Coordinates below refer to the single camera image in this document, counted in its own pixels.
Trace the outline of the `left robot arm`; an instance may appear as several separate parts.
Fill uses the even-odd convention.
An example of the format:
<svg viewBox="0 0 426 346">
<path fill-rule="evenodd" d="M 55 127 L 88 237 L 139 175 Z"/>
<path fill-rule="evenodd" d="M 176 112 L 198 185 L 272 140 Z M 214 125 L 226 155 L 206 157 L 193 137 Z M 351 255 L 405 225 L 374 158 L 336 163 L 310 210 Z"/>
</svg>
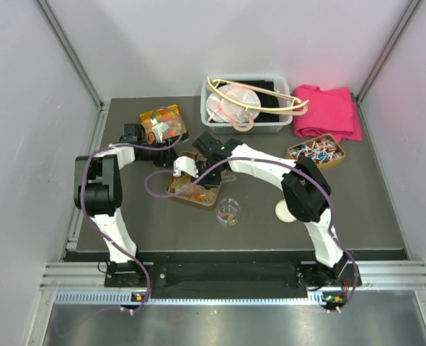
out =
<svg viewBox="0 0 426 346">
<path fill-rule="evenodd" d="M 165 139 L 167 130 L 165 123 L 157 125 L 152 133 L 140 124 L 126 124 L 117 143 L 75 159 L 74 203 L 89 225 L 98 230 L 109 250 L 107 287 L 129 288 L 146 282 L 146 270 L 137 258 L 138 247 L 129 236 L 121 212 L 120 170 L 136 161 L 171 167 L 177 158 L 174 146 L 182 135 Z"/>
</svg>

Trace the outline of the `gold tin pastel gummies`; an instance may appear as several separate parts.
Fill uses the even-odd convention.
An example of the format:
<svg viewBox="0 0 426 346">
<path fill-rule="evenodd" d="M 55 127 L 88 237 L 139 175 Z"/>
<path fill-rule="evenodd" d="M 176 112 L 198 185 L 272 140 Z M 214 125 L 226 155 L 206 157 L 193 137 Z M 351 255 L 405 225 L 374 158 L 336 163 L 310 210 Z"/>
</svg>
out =
<svg viewBox="0 0 426 346">
<path fill-rule="evenodd" d="M 201 184 L 197 184 L 188 189 L 186 192 L 174 196 L 174 199 L 196 208 L 213 210 L 218 202 L 218 195 L 225 175 L 226 173 L 221 171 L 221 168 L 216 168 L 200 182 L 212 182 L 213 178 L 220 177 L 221 181 L 218 185 L 208 185 L 207 187 L 204 187 Z M 191 177 L 187 173 L 183 173 L 181 177 L 170 177 L 165 187 L 165 192 L 167 194 L 179 192 L 189 186 L 194 180 L 195 177 Z"/>
</svg>

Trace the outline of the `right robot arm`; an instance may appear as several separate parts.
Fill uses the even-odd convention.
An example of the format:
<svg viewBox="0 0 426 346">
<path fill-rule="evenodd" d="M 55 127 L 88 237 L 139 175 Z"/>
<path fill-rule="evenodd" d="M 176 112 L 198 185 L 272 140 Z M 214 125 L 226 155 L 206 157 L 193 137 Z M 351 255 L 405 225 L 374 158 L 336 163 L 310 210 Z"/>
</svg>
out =
<svg viewBox="0 0 426 346">
<path fill-rule="evenodd" d="M 331 187 L 312 160 L 278 158 L 236 139 L 222 143 L 208 132 L 198 137 L 193 147 L 206 158 L 198 169 L 205 179 L 211 178 L 216 171 L 227 169 L 248 174 L 280 189 L 284 200 L 278 208 L 279 218 L 285 222 L 297 220 L 305 225 L 314 245 L 320 280 L 335 285 L 343 279 L 349 258 L 334 228 Z"/>
</svg>

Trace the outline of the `clear round container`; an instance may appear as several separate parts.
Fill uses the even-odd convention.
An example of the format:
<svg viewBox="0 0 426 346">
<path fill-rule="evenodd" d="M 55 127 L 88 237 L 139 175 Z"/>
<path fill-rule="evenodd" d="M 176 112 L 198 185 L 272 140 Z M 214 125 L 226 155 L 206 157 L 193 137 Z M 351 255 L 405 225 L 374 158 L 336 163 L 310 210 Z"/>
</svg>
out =
<svg viewBox="0 0 426 346">
<path fill-rule="evenodd" d="M 232 227 L 239 222 L 240 205 L 232 198 L 225 198 L 218 202 L 216 218 L 222 226 Z"/>
</svg>

